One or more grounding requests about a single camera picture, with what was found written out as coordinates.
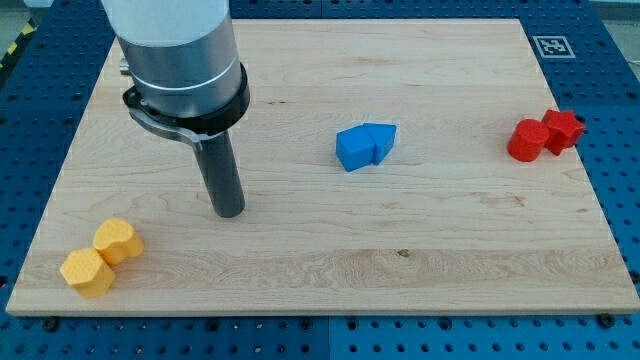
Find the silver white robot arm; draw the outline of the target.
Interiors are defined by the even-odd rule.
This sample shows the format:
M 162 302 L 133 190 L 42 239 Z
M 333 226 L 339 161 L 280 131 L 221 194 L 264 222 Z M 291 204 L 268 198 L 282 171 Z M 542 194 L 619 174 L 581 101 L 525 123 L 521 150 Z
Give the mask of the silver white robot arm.
M 228 0 L 103 0 L 143 99 L 188 118 L 225 106 L 242 71 Z

